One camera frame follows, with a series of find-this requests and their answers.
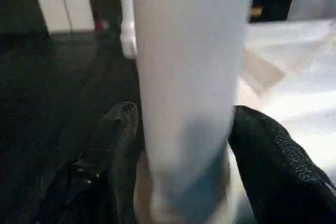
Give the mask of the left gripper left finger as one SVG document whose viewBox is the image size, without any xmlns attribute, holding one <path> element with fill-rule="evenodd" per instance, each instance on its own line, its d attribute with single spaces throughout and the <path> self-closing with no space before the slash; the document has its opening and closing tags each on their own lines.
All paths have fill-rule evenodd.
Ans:
<svg viewBox="0 0 336 224">
<path fill-rule="evenodd" d="M 90 134 L 89 143 L 49 185 L 39 223 L 137 223 L 134 212 L 138 109 L 116 103 Z"/>
</svg>

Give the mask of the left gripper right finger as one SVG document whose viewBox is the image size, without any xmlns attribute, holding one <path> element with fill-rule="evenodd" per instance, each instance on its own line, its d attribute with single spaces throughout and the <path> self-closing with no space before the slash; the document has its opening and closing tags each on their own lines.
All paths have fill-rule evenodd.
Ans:
<svg viewBox="0 0 336 224">
<path fill-rule="evenodd" d="M 335 185 L 273 118 L 235 106 L 229 145 L 257 223 L 335 223 Z"/>
</svg>

